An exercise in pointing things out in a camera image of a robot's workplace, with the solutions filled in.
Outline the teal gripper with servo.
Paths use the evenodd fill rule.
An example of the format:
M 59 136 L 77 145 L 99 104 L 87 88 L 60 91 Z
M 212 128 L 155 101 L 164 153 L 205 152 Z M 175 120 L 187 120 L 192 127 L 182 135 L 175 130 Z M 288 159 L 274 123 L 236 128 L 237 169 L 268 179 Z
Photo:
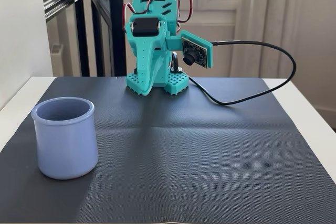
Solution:
M 133 15 L 124 28 L 137 58 L 140 93 L 148 95 L 152 88 L 166 86 L 170 51 L 182 50 L 177 19 L 166 19 L 163 15 Z

